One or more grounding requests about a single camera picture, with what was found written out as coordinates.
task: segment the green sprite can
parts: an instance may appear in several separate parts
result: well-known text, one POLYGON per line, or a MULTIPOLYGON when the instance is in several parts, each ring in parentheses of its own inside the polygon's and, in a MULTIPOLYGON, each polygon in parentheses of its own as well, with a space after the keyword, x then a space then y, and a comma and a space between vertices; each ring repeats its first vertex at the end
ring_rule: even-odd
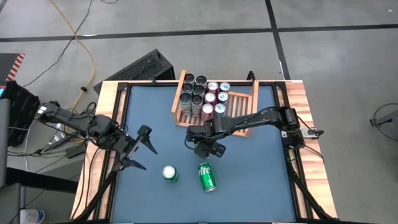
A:
POLYGON ((198 174, 201 182, 201 186, 205 192, 211 192, 216 189, 217 184, 214 179, 213 172, 210 164, 205 162, 199 165, 198 174))
POLYGON ((178 181, 178 173, 174 166, 165 166, 163 168, 162 174, 166 180, 169 180, 173 183, 176 183, 176 181, 178 181))

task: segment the black box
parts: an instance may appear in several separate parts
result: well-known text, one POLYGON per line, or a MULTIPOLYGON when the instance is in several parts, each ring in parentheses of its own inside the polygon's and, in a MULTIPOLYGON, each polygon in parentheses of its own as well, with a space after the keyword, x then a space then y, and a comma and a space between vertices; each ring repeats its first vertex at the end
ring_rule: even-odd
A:
MULTIPOLYGON (((17 82, 5 83, 0 99, 10 100, 10 127, 28 129, 33 122, 37 109, 40 106, 38 96, 31 94, 17 82)), ((10 128, 8 132, 8 146, 18 146, 24 142, 26 130, 10 128)))
MULTIPOLYGON (((136 60, 106 80, 175 80, 173 65, 157 50, 136 60)), ((102 82, 94 86, 100 94, 102 82)))

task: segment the can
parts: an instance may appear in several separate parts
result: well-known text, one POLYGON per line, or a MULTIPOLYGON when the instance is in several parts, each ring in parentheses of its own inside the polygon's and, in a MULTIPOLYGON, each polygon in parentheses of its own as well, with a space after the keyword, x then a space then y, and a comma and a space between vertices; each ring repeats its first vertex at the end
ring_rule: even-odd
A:
POLYGON ((217 99, 218 99, 218 103, 222 103, 225 106, 228 104, 228 93, 226 92, 221 92, 218 94, 217 99))
POLYGON ((201 119, 207 121, 214 118, 214 109, 211 104, 205 104, 201 107, 201 119))
POLYGON ((205 96, 205 88, 203 86, 195 86, 193 89, 193 94, 203 98, 205 96))
POLYGON ((186 83, 182 85, 182 92, 183 93, 188 93, 190 96, 192 96, 193 93, 193 86, 189 83, 186 83))
POLYGON ((222 103, 217 103, 216 106, 214 107, 214 111, 215 114, 217 114, 217 116, 224 116, 226 107, 222 103))
POLYGON ((199 116, 201 107, 203 105, 203 98, 201 96, 193 96, 191 99, 192 116, 199 116))
POLYGON ((190 115, 192 112, 191 96, 188 93, 182 93, 180 96, 181 111, 184 115, 190 115))
POLYGON ((209 163, 205 162, 199 165, 198 169, 201 186, 205 192, 211 192, 217 188, 216 180, 209 163))
POLYGON ((197 79, 195 80, 195 84, 198 86, 203 86, 204 88, 206 88, 207 86, 207 78, 204 77, 203 75, 198 76, 197 79))
POLYGON ((184 77, 184 84, 185 83, 189 83, 193 86, 195 84, 195 77, 191 73, 186 74, 184 77))
POLYGON ((217 104, 216 95, 214 93, 206 93, 205 103, 209 103, 212 106, 216 106, 216 104, 217 104))
POLYGON ((206 91, 208 93, 214 93, 215 95, 217 95, 218 94, 218 84, 217 84, 217 82, 209 82, 209 83, 207 83, 206 91))
POLYGON ((162 171, 163 178, 176 183, 178 181, 177 169, 174 166, 165 166, 162 171))
POLYGON ((229 92, 231 85, 227 82, 223 82, 220 84, 220 91, 229 92))
POLYGON ((20 224, 39 224, 44 220, 44 211, 38 209, 22 209, 20 212, 20 224))

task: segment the wooden crate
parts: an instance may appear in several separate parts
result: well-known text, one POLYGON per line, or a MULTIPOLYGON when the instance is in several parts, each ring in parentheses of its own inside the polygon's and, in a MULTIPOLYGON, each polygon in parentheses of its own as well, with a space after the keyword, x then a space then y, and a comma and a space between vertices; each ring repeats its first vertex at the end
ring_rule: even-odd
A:
MULTIPOLYGON (((180 102, 180 95, 181 95, 185 74, 187 74, 187 71, 182 70, 180 80, 177 86, 177 91, 175 92, 175 97, 172 107, 172 116, 174 119, 174 123, 176 126, 181 126, 181 127, 188 127, 189 125, 203 125, 203 120, 200 118, 200 116, 191 116, 191 115, 187 116, 181 112, 181 106, 179 102, 180 102)), ((258 90, 259 90, 259 82, 254 81, 250 94, 236 93, 230 91, 228 93, 229 98, 228 98, 228 104, 225 115, 235 118, 242 115, 256 113, 258 92, 259 92, 258 90)), ((235 131, 233 135, 249 137, 251 130, 252 129, 249 128, 249 129, 235 131)))

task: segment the concrete floor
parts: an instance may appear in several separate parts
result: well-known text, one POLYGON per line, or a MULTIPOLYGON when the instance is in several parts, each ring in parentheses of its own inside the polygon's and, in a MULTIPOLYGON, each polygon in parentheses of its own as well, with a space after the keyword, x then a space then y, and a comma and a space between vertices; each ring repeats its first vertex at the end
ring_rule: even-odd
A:
MULTIPOLYGON (((90 1, 55 2, 77 27, 90 1)), ((390 0, 278 0, 271 3, 278 27, 379 25, 398 20, 398 3, 390 0)), ((245 27, 271 27, 264 1, 119 0, 116 4, 104 4, 94 0, 79 34, 245 27)), ((48 0, 8 0, 0 13, 0 30, 0 38, 71 35, 48 0)), ((320 145, 338 216, 357 222, 396 223, 398 145, 370 127, 368 119, 379 106, 396 102, 398 30, 284 32, 280 33, 280 39, 291 79, 304 80, 315 125, 325 130, 320 145)), ((174 65, 176 76, 181 69, 187 69, 209 78, 240 79, 253 70, 261 79, 283 79, 272 33, 83 42, 96 63, 94 83, 156 48, 174 65)), ((23 85, 53 63, 66 44, 67 41, 3 42, 0 52, 26 54, 16 79, 23 85)), ((86 52, 73 42, 62 61, 28 89, 41 101, 57 100, 68 108, 90 74, 86 52)), ((97 99, 93 91, 87 93, 77 110, 83 110, 97 99)), ((33 129, 28 142, 30 152, 43 147, 53 134, 39 123, 33 129)), ((398 138, 398 134, 391 131, 389 134, 398 138)), ((76 166, 82 158, 64 159, 49 169, 67 173, 71 165, 65 165, 76 166)), ((36 171, 52 161, 29 158, 29 167, 36 171)), ((20 158, 9 158, 8 162, 11 167, 25 167, 20 158)), ((65 177, 75 174, 70 171, 65 177)), ((72 202, 73 199, 59 205, 59 211, 64 214, 56 217, 67 217, 72 202)), ((58 221, 52 217, 48 222, 58 221)))

